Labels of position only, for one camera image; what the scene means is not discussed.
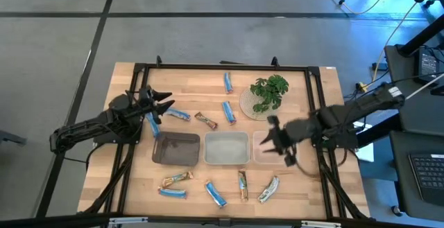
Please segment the potted plant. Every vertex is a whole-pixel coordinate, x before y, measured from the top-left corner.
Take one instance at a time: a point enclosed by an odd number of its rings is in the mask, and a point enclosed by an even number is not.
[[[282,96],[288,90],[289,83],[282,76],[272,75],[268,79],[256,79],[256,84],[250,86],[250,91],[263,100],[253,105],[253,111],[263,113],[270,107],[273,110],[277,109],[282,102]]]

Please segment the wooden board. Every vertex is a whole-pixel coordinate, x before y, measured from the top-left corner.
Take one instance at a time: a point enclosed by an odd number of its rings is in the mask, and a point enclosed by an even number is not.
[[[105,108],[115,96],[122,94],[125,89],[129,88],[133,67],[133,63],[116,63]],[[251,83],[254,83],[256,78],[267,78],[270,75],[279,74],[289,82],[289,92],[283,97],[282,106],[277,114],[281,123],[286,123],[291,119],[306,118],[309,105],[304,74],[295,71],[231,71],[234,93],[227,95],[223,86],[224,72],[223,70],[199,69],[150,69],[148,83],[151,87],[156,91],[172,92],[173,95],[170,98],[176,100],[173,106],[193,116],[190,122],[172,116],[163,116],[161,130],[199,134],[199,162],[193,168],[166,166],[152,162],[154,138],[149,125],[144,125],[141,141],[135,150],[124,213],[145,216],[325,218],[321,183],[318,177],[308,177],[294,166],[287,168],[284,164],[258,164],[253,160],[253,132],[268,130],[268,123],[249,119],[242,113],[239,106],[239,96]],[[321,68],[321,79],[326,103],[328,105],[342,104],[342,93],[336,69],[333,67]],[[314,92],[316,92],[314,80],[312,80],[312,84]],[[221,103],[226,100],[230,101],[237,118],[235,125],[229,125],[223,113]],[[202,112],[208,118],[216,121],[219,124],[216,131],[247,132],[250,139],[250,162],[242,166],[206,164],[203,160],[203,141],[205,133],[211,132],[211,130],[206,124],[194,118],[194,114],[197,112]],[[89,207],[108,183],[115,150],[115,145],[105,145],[91,156],[78,205],[79,211]],[[306,140],[300,143],[298,153],[301,166],[309,172],[318,173],[317,159],[310,141]],[[341,161],[342,157],[343,151],[338,150],[336,152],[337,160]],[[247,202],[240,200],[237,174],[240,169],[246,170],[250,198]],[[158,194],[157,187],[164,177],[187,170],[192,170],[195,178],[178,182],[172,187],[187,190],[186,200],[168,198]],[[368,215],[366,196],[356,158],[352,155],[348,156],[346,163],[339,168],[339,172],[345,191],[359,209]],[[280,178],[279,188],[269,201],[260,204],[257,197],[274,175]],[[204,183],[209,179],[213,181],[219,193],[228,202],[228,205],[223,209],[220,209],[205,191]],[[337,215],[336,197],[331,186],[330,193],[334,214]],[[118,194],[119,187],[117,187],[114,196],[113,210],[117,206]]]

